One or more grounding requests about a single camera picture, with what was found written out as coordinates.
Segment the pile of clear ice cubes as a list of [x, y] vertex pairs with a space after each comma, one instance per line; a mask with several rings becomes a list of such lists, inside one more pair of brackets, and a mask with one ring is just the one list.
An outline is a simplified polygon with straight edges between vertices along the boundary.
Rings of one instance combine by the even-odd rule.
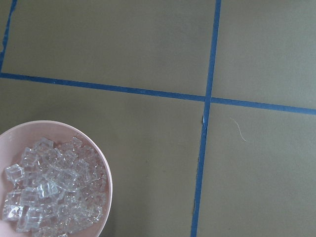
[[4, 173], [13, 187], [2, 219], [14, 222], [18, 233], [67, 237], [103, 217], [106, 170], [95, 149], [77, 137], [60, 145], [41, 138]]

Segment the pink bowl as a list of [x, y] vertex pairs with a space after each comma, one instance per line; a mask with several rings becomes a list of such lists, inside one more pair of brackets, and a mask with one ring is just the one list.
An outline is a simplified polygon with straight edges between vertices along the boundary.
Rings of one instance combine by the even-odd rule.
[[104, 188], [106, 204], [103, 207], [103, 217], [91, 227], [72, 234], [73, 237], [99, 237], [108, 220], [113, 196], [113, 181], [109, 164], [100, 148], [80, 130], [57, 121], [38, 120], [17, 125], [0, 135], [0, 206], [3, 207], [6, 193], [13, 184], [6, 179], [4, 169], [18, 162], [25, 147], [33, 145], [41, 137], [54, 141], [56, 144], [69, 141], [73, 136], [92, 146], [101, 157], [106, 169], [107, 184]]

